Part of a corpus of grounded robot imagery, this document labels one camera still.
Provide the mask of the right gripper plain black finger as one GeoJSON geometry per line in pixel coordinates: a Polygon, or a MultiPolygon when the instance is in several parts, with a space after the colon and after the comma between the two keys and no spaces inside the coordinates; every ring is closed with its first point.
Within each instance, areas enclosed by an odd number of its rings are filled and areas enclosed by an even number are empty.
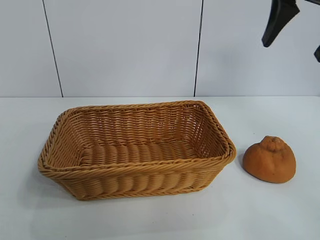
{"type": "Polygon", "coordinates": [[[268,48],[281,30],[300,12],[296,0],[272,0],[262,44],[268,48]]]}

